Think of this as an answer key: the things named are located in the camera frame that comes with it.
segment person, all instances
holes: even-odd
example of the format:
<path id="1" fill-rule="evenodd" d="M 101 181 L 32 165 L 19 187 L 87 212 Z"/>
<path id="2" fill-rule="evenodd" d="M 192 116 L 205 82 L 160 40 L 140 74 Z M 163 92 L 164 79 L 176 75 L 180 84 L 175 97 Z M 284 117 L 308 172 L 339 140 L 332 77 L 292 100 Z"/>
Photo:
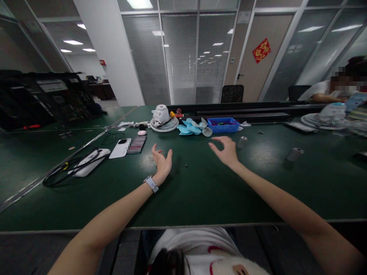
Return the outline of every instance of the person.
<path id="1" fill-rule="evenodd" d="M 364 256 L 319 215 L 243 166 L 237 158 L 236 144 L 229 137 L 213 137 L 212 140 L 224 146 L 221 151 L 209 143 L 222 163 L 301 235 L 327 274 L 355 274 L 365 264 Z M 165 158 L 156 146 L 152 154 L 157 173 L 152 180 L 159 187 L 171 170 L 173 152 L 170 149 Z M 152 182 L 147 180 L 93 218 L 66 246 L 49 275 L 95 274 L 103 249 L 153 195 L 151 187 Z M 221 227 L 167 229 L 154 245 L 148 263 L 149 275 L 268 274 L 256 263 L 243 258 L 233 238 Z"/>
<path id="2" fill-rule="evenodd" d="M 332 76 L 330 80 L 316 83 L 298 100 L 312 100 L 319 103 L 346 102 L 349 97 L 358 92 L 358 89 L 361 90 L 361 85 L 357 83 L 363 79 L 361 74 L 365 74 L 365 65 L 366 61 L 362 56 L 349 59 L 341 72 Z"/>

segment black chair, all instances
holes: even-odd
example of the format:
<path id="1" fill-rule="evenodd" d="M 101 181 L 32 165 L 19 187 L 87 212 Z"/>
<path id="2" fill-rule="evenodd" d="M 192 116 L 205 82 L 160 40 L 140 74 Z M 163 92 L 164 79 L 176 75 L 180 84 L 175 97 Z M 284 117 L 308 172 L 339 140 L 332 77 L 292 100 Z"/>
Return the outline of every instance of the black chair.
<path id="1" fill-rule="evenodd" d="M 297 101 L 299 97 L 309 88 L 311 88 L 311 85 L 289 86 L 288 87 L 289 101 Z"/>
<path id="2" fill-rule="evenodd" d="M 243 85 L 226 85 L 222 88 L 221 103 L 242 102 L 243 97 Z"/>

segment metal cylinder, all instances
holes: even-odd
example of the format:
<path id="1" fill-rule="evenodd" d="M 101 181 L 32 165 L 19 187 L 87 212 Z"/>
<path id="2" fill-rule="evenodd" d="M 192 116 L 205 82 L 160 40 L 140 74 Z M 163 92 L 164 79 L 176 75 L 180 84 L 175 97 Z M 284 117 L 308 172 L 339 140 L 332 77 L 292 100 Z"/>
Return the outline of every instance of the metal cylinder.
<path id="1" fill-rule="evenodd" d="M 286 156 L 286 160 L 295 162 L 303 153 L 304 151 L 301 148 L 293 148 Z"/>
<path id="2" fill-rule="evenodd" d="M 245 147 L 246 141 L 247 141 L 247 137 L 244 137 L 244 136 L 240 137 L 240 139 L 237 142 L 237 147 L 238 148 Z"/>

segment door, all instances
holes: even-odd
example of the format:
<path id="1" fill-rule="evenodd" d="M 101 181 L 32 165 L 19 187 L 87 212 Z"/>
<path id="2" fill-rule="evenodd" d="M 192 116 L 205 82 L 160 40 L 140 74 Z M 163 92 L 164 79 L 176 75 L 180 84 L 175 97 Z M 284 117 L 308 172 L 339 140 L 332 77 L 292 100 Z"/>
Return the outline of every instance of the door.
<path id="1" fill-rule="evenodd" d="M 293 15 L 255 15 L 236 84 L 243 85 L 243 102 L 256 102 L 273 65 Z M 268 39 L 271 52 L 256 63 L 252 51 Z"/>

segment hair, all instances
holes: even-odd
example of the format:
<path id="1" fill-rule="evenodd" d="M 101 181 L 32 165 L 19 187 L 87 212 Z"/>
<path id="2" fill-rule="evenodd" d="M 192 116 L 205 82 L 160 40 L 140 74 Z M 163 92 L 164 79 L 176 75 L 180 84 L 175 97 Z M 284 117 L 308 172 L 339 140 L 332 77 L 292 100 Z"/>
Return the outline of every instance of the hair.
<path id="1" fill-rule="evenodd" d="M 182 250 L 168 251 L 163 248 L 155 258 L 149 275 L 185 275 L 185 263 L 190 272 L 190 265 Z"/>

